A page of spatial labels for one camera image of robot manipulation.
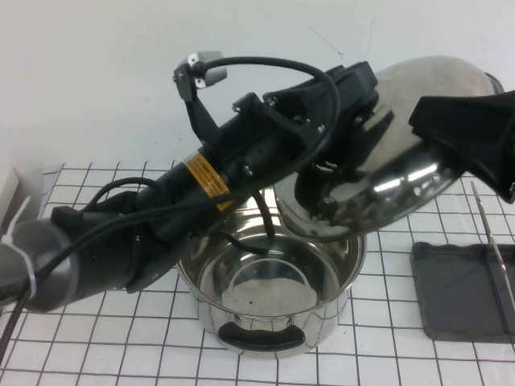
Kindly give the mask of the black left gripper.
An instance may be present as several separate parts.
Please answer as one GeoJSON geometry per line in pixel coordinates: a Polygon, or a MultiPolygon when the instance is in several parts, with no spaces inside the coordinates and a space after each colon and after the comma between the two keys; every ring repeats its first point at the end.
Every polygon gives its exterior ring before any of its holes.
{"type": "Polygon", "coordinates": [[[363,61],[262,97],[250,92],[223,125],[202,107],[202,153],[230,189],[268,186],[315,158],[339,115],[354,120],[369,114],[378,102],[377,83],[363,61]]]}

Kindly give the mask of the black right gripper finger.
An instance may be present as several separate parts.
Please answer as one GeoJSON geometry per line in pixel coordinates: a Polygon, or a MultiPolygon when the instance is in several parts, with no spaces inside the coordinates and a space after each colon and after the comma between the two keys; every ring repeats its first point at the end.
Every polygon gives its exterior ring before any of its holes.
{"type": "Polygon", "coordinates": [[[459,172],[476,176],[504,201],[514,200],[514,92],[423,96],[412,133],[437,147],[459,172]]]}

